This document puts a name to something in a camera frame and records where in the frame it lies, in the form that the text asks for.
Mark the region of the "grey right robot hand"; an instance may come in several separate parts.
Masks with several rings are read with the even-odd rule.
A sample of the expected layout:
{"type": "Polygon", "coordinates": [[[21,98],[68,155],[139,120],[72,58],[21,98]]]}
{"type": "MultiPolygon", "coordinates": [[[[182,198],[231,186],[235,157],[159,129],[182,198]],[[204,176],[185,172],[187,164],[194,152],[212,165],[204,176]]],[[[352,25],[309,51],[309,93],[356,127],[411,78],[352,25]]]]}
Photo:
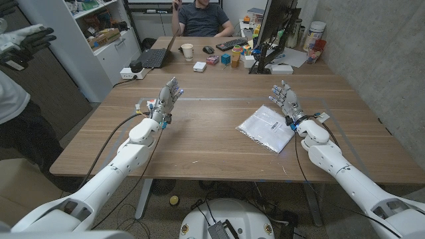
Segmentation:
{"type": "Polygon", "coordinates": [[[274,85],[272,88],[273,96],[269,99],[280,107],[286,117],[286,124],[297,127],[302,121],[309,117],[303,112],[301,104],[296,93],[290,85],[282,80],[282,85],[274,85]]]}

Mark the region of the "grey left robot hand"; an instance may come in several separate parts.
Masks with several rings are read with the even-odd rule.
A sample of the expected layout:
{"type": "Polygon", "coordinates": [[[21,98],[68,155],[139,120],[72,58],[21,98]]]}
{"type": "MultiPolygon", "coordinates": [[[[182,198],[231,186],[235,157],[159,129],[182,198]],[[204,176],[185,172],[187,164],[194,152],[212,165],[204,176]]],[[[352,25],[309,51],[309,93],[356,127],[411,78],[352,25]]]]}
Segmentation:
{"type": "Polygon", "coordinates": [[[183,93],[184,90],[180,89],[176,77],[172,77],[172,79],[160,90],[153,109],[151,110],[150,118],[157,123],[170,124],[172,121],[171,111],[174,108],[175,102],[183,93]]]}

